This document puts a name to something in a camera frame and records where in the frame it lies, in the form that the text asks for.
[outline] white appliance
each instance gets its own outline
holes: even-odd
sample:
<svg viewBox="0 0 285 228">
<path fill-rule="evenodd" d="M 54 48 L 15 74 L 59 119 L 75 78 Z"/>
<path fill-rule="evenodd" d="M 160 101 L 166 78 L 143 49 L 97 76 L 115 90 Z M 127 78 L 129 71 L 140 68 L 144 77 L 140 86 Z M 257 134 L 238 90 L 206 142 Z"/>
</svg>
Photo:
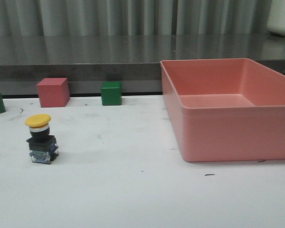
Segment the white appliance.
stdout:
<svg viewBox="0 0 285 228">
<path fill-rule="evenodd" d="M 267 29 L 285 36 L 285 0 L 272 0 Z"/>
</svg>

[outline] white tabletop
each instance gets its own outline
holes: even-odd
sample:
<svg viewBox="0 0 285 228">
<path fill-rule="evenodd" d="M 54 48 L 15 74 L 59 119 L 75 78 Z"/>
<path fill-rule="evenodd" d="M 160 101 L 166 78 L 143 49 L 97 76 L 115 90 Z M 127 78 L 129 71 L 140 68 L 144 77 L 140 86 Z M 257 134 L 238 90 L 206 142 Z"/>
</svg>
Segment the white tabletop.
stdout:
<svg viewBox="0 0 285 228">
<path fill-rule="evenodd" d="M 4 103 L 0 228 L 285 228 L 285 161 L 185 162 L 160 95 Z M 50 165 L 29 157 L 39 113 L 59 145 Z"/>
</svg>

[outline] red cube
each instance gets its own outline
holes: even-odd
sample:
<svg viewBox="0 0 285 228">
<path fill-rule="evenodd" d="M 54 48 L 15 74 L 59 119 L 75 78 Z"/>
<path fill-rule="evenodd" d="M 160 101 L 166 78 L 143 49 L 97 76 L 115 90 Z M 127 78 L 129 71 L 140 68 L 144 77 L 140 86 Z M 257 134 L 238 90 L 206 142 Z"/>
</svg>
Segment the red cube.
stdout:
<svg viewBox="0 0 285 228">
<path fill-rule="evenodd" d="M 41 107 L 64 107 L 70 100 L 67 78 L 44 78 L 37 84 Z"/>
</svg>

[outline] plastic bin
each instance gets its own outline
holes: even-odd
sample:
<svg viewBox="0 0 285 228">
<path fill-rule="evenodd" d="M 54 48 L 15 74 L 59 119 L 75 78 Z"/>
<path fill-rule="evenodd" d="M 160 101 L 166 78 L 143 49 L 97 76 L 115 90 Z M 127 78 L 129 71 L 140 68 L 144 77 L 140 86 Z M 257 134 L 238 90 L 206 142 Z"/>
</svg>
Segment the plastic bin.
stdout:
<svg viewBox="0 0 285 228">
<path fill-rule="evenodd" d="M 285 159 L 285 76 L 251 59 L 161 62 L 163 98 L 188 162 Z"/>
</svg>

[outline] gray curtain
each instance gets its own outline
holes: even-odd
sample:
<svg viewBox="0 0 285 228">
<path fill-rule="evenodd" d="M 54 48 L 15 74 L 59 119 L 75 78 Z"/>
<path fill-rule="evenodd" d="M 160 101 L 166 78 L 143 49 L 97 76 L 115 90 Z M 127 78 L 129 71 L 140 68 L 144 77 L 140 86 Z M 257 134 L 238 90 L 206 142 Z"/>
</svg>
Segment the gray curtain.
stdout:
<svg viewBox="0 0 285 228">
<path fill-rule="evenodd" d="M 265 33 L 271 0 L 0 0 L 0 36 Z"/>
</svg>

